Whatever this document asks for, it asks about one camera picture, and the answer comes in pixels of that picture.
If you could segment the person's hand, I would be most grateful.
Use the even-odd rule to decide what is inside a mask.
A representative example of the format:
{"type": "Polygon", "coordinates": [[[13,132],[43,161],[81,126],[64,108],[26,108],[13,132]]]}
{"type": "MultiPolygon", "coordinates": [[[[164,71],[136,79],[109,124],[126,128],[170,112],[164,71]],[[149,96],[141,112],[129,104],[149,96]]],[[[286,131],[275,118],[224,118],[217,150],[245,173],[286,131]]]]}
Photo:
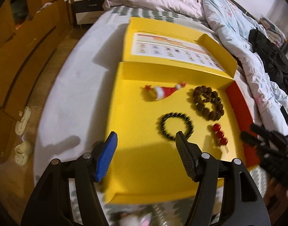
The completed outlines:
{"type": "Polygon", "coordinates": [[[288,188],[272,178],[267,185],[264,202],[268,211],[284,211],[288,206],[288,188]]]}

